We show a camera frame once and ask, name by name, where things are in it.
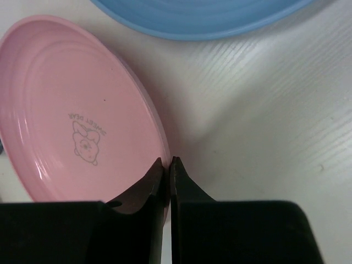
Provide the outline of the pink plastic plate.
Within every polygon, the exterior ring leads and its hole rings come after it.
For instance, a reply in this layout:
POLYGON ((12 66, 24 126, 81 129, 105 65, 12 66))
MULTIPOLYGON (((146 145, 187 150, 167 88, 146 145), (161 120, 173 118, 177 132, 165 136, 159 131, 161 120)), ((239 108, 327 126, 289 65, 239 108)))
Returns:
POLYGON ((171 161, 145 87, 69 20, 35 15, 1 38, 1 142, 35 202, 110 201, 171 161))

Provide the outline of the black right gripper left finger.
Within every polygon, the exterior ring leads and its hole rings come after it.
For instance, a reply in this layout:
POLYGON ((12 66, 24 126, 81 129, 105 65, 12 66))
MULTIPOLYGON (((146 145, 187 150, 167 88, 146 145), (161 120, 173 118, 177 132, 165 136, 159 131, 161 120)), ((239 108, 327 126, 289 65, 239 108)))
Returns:
POLYGON ((1 263, 160 263, 164 167, 108 202, 1 204, 1 263))

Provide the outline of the light blue plastic plate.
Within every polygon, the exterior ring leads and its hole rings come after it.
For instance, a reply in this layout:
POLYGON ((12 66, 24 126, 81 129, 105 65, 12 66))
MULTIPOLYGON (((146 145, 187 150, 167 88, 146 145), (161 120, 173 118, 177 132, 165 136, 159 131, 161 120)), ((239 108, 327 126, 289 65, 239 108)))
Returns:
POLYGON ((135 31, 177 41, 232 37, 275 23, 311 4, 296 0, 95 0, 93 4, 135 31))

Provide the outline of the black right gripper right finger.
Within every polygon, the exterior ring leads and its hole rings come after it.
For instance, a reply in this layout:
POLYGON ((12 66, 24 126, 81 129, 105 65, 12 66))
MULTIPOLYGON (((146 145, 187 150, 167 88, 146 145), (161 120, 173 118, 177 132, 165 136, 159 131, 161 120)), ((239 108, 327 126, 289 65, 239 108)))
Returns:
POLYGON ((173 263, 322 263, 304 211, 290 201, 216 201, 170 164, 173 263))

